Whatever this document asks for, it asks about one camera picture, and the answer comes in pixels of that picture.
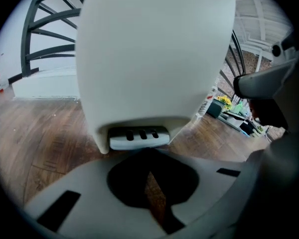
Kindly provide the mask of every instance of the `black opening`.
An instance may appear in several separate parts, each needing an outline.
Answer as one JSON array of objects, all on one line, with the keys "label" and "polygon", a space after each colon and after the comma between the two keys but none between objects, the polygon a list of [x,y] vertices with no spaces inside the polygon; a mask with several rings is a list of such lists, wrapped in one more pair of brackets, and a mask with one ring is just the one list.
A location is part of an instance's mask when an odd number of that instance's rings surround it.
[{"label": "black opening", "polygon": [[152,133],[154,138],[158,138],[158,134],[156,133],[155,130],[151,130],[150,132]]},{"label": "black opening", "polygon": [[272,49],[272,53],[275,57],[279,57],[281,51],[280,51],[280,47],[278,45],[274,45],[273,49]]},{"label": "black opening", "polygon": [[57,232],[80,196],[79,193],[66,191],[37,219],[37,222],[47,229]]},{"label": "black opening", "polygon": [[133,141],[134,140],[134,135],[133,135],[133,132],[131,130],[128,130],[126,132],[126,139],[129,140],[129,141]]},{"label": "black opening", "polygon": [[160,224],[172,234],[185,226],[173,215],[171,206],[187,201],[196,190],[199,177],[193,168],[156,149],[145,148],[115,165],[108,173],[107,184],[125,205],[149,209],[145,187],[150,172],[166,199]]},{"label": "black opening", "polygon": [[148,138],[148,137],[146,136],[146,133],[145,133],[144,130],[140,130],[139,133],[140,133],[140,136],[141,136],[141,138],[142,138],[143,140],[145,140],[145,139]]},{"label": "black opening", "polygon": [[220,168],[217,170],[217,173],[222,173],[222,174],[226,174],[229,176],[238,177],[238,175],[240,174],[240,171],[226,169],[226,168]]}]

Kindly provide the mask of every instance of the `black slot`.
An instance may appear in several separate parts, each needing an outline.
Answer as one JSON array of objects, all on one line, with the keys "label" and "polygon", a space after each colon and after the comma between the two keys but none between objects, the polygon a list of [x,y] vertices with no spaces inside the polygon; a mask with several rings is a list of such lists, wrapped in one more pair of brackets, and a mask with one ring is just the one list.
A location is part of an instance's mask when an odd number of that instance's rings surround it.
[{"label": "black slot", "polygon": [[145,140],[145,139],[148,138],[148,137],[146,136],[146,133],[145,133],[144,130],[140,130],[139,133],[140,133],[140,136],[141,136],[141,138],[142,138],[143,140]]},{"label": "black slot", "polygon": [[158,134],[156,133],[155,130],[152,129],[150,132],[151,132],[151,134],[153,135],[154,138],[158,138]]},{"label": "black slot", "polygon": [[126,139],[127,139],[128,141],[133,141],[133,140],[134,140],[133,131],[128,130],[128,131],[126,132]]},{"label": "black slot", "polygon": [[38,219],[37,222],[42,226],[57,232],[66,216],[70,213],[81,194],[66,191],[60,196]]},{"label": "black slot", "polygon": [[226,175],[233,176],[233,177],[238,177],[238,175],[240,174],[240,171],[226,169],[226,168],[220,168],[217,170],[217,173],[226,174]]}]

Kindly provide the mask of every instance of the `white wall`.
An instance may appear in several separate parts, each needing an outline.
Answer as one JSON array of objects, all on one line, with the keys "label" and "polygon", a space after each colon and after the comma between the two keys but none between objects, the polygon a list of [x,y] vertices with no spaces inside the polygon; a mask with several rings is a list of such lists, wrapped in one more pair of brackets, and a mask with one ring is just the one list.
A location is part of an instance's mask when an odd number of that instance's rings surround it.
[{"label": "white wall", "polygon": [[[32,0],[22,0],[11,13],[0,31],[0,54],[3,53],[3,56],[1,57],[2,59],[0,60],[0,67],[2,73],[7,78],[21,73],[21,37],[25,17],[31,1]],[[57,12],[70,9],[62,0],[46,0],[44,3]],[[49,14],[38,9],[35,16],[35,21],[46,16],[49,16]],[[78,23],[78,17],[70,18],[70,20],[75,24]],[[70,27],[68,24],[60,20],[49,23],[43,26],[41,29],[62,34],[74,40],[76,39],[76,29]],[[32,34],[30,52],[32,53],[64,44],[72,43],[53,37]],[[31,61],[30,65],[31,69],[39,67],[40,70],[49,70],[62,67],[73,68],[75,67],[75,57],[39,59]]]}]

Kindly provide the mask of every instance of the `white cover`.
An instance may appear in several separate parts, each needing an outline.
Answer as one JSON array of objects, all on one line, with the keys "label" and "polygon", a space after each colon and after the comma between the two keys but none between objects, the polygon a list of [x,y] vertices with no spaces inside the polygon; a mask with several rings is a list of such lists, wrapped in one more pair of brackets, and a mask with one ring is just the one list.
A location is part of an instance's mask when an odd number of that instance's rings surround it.
[{"label": "white cover", "polygon": [[114,126],[164,126],[172,141],[223,66],[234,16],[235,0],[85,0],[77,77],[102,153]]}]

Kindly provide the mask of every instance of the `white stair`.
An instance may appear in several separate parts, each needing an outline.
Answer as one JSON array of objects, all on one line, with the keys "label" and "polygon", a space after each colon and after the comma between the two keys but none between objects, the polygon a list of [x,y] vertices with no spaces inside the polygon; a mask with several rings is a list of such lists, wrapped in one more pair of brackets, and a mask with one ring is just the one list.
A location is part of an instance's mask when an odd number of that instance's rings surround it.
[{"label": "white stair", "polygon": [[79,97],[76,69],[39,71],[12,84],[18,98]]}]

